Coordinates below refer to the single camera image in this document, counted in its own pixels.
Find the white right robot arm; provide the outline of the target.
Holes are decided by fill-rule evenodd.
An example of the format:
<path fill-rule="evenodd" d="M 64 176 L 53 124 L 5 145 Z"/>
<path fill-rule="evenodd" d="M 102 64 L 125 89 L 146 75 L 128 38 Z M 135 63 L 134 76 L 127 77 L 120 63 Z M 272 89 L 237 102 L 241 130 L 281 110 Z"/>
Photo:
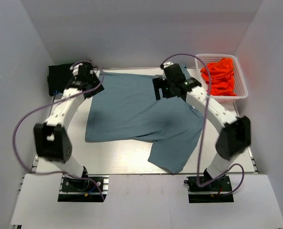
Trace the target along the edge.
<path fill-rule="evenodd" d="M 168 62 L 160 68 L 163 75 L 153 79 L 156 99 L 180 97 L 201 112 L 219 134 L 215 143 L 216 155 L 204 171 L 205 187 L 216 190 L 232 162 L 251 145 L 251 122 L 248 117 L 238 117 L 210 98 L 197 79 L 185 77 L 179 64 Z"/>

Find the teal blue t-shirt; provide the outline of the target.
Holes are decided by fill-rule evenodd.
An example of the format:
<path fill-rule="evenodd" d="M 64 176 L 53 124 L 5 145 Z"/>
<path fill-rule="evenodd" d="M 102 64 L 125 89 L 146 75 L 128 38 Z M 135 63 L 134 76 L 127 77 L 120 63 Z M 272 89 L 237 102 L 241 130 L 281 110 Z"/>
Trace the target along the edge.
<path fill-rule="evenodd" d="M 104 90 L 92 98 L 86 142 L 151 142 L 149 162 L 176 174 L 197 146 L 203 115 L 181 98 L 156 100 L 152 76 L 100 73 Z"/>

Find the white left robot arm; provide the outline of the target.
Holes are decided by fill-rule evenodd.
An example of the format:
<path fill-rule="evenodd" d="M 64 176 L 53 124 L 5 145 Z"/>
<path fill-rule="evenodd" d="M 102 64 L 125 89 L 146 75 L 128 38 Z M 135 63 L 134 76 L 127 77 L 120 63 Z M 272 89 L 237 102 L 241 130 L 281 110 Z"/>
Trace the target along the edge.
<path fill-rule="evenodd" d="M 85 167 L 72 155 L 73 146 L 67 129 L 79 106 L 103 91 L 104 87 L 89 61 L 75 63 L 70 71 L 72 77 L 54 111 L 42 124 L 34 126 L 34 140 L 38 157 L 72 177 L 78 190 L 85 190 L 89 186 L 89 178 Z"/>

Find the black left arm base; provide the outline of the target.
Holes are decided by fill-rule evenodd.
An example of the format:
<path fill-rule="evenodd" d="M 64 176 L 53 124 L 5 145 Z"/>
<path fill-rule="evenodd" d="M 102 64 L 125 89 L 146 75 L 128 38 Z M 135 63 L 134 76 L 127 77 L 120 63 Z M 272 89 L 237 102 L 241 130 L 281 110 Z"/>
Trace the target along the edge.
<path fill-rule="evenodd" d="M 88 175 L 88 180 L 63 176 L 58 202 L 103 203 L 109 184 L 109 175 Z"/>

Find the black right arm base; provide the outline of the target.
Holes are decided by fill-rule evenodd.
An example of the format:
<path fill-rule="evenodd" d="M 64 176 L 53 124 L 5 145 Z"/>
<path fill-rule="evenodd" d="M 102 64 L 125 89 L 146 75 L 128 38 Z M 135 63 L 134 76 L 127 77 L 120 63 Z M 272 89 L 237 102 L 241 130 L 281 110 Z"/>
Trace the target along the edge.
<path fill-rule="evenodd" d="M 183 182 L 188 188 L 189 203 L 233 203 L 232 186 L 229 176 L 223 176 L 205 187 L 197 185 L 197 177 L 187 177 Z"/>

